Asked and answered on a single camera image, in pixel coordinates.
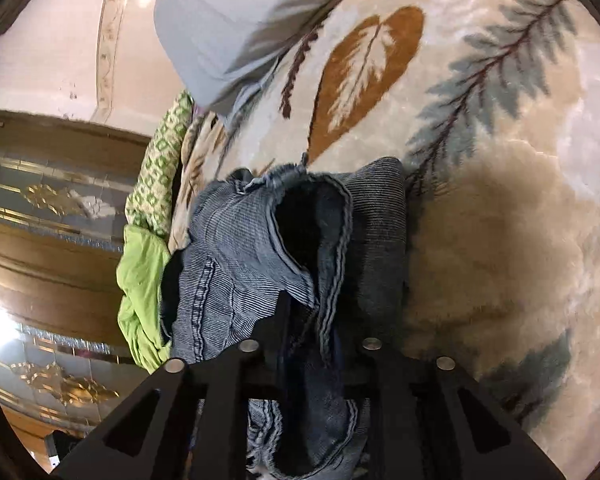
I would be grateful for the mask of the blue denim pant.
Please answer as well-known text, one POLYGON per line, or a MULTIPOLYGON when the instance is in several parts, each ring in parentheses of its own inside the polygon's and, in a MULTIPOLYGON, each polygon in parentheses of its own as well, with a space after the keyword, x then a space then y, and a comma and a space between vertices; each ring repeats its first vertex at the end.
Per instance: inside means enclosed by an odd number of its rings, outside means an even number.
POLYGON ((349 479, 370 424, 341 392, 344 282, 405 281, 405 171, 383 157, 350 174, 239 169, 195 200, 188 245, 163 271, 160 324, 172 356, 207 361, 251 336, 279 292, 300 304, 300 385, 249 405, 248 455, 277 479, 349 479))

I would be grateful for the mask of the lime green cloth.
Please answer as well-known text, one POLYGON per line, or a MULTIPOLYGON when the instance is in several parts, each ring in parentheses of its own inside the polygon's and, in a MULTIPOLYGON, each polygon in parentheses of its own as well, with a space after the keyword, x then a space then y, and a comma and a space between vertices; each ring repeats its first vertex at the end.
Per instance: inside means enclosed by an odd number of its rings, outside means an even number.
POLYGON ((127 224, 123 252, 116 270, 122 300, 118 326, 134 363, 149 374, 170 358, 171 344, 160 326, 160 285, 171 254, 154 233, 127 224))

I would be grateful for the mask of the green patterned cloth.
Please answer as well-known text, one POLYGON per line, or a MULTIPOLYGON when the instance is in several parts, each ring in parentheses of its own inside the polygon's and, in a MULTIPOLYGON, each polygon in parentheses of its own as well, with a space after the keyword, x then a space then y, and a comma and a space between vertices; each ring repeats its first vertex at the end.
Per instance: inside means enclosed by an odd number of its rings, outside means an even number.
POLYGON ((150 139, 133 191, 125 202, 125 218, 166 238, 171 229, 172 186, 186 132, 193 122, 194 101, 181 91, 150 139))

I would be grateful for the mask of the wooden cabinet with glass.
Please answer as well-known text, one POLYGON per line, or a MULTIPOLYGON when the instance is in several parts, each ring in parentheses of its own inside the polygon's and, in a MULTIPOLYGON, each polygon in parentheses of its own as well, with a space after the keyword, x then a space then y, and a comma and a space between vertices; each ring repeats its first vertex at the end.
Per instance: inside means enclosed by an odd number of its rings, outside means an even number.
POLYGON ((119 330, 124 203, 148 141, 0 110, 0 404, 44 469, 144 379, 119 330))

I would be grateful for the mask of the cream leaf pattern blanket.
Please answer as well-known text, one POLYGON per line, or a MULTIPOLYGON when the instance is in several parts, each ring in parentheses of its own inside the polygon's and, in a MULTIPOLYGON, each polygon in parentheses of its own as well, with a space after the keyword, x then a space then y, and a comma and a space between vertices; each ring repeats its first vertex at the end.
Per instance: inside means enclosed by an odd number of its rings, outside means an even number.
POLYGON ((183 194, 307 154, 404 163, 403 349, 447 353, 569 479, 600 471, 600 0, 341 0, 183 194))

